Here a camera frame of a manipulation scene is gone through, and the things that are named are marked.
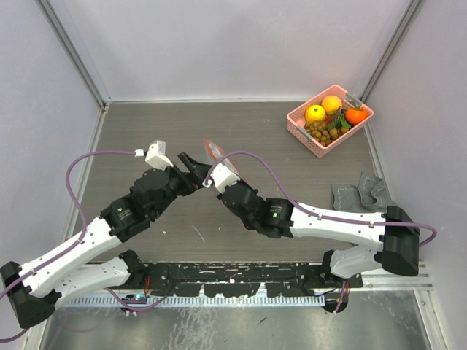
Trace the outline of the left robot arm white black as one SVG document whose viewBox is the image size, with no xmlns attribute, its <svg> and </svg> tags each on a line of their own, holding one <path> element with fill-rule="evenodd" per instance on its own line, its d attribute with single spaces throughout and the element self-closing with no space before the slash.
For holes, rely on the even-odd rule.
<svg viewBox="0 0 467 350">
<path fill-rule="evenodd" d="M 85 223 L 80 233 L 31 262 L 8 262 L 1 267 L 4 294 L 22 329 L 42 323 L 81 294 L 120 285 L 137 289 L 145 283 L 146 267 L 132 250 L 94 268 L 82 270 L 81 266 L 148 229 L 177 197 L 203 187 L 210 165 L 184 152 L 178 157 L 185 171 L 164 155 L 148 155 L 150 169 L 128 194 Z"/>
</svg>

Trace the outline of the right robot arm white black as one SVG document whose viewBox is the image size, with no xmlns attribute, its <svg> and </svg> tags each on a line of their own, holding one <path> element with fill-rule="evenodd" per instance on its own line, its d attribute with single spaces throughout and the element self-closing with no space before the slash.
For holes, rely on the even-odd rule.
<svg viewBox="0 0 467 350">
<path fill-rule="evenodd" d="M 398 276 L 419 273 L 420 232 L 398 206 L 388 206 L 384 213 L 352 213 L 293 205 L 284 198 L 264 199 L 242 180 L 217 190 L 218 199 L 248 230 L 269 238 L 315 237 L 351 243 L 349 249 L 332 249 L 323 255 L 320 278 L 328 287 L 379 268 Z"/>
</svg>

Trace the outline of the red-orange persimmon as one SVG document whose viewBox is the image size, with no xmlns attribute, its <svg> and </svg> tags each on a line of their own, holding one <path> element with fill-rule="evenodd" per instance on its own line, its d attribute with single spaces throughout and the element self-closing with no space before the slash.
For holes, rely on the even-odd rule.
<svg viewBox="0 0 467 350">
<path fill-rule="evenodd" d="M 346 121 L 354 126 L 363 122 L 368 117 L 368 112 L 362 108 L 351 108 L 345 113 Z"/>
</svg>

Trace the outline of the pink plastic basket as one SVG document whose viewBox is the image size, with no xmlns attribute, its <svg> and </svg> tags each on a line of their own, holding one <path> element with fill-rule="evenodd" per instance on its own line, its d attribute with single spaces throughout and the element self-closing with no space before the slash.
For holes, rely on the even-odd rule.
<svg viewBox="0 0 467 350">
<path fill-rule="evenodd" d="M 322 158 L 351 137 L 374 111 L 340 85 L 332 85 L 286 117 L 286 128 L 308 150 Z"/>
</svg>

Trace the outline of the clear zip bag orange zipper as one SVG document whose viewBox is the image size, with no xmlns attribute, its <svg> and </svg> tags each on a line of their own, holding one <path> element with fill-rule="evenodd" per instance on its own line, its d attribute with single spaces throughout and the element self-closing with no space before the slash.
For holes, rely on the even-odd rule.
<svg viewBox="0 0 467 350">
<path fill-rule="evenodd" d="M 216 166 L 218 160 L 226 155 L 226 152 L 220 146 L 218 146 L 216 143 L 214 143 L 212 140 L 206 137 L 204 137 L 204 147 L 207 153 L 208 164 L 210 164 L 212 167 Z M 226 158 L 222 160 L 220 163 L 230 168 L 233 172 L 235 172 L 242 179 L 242 174 L 239 168 L 236 166 L 236 164 L 233 161 Z"/>
</svg>

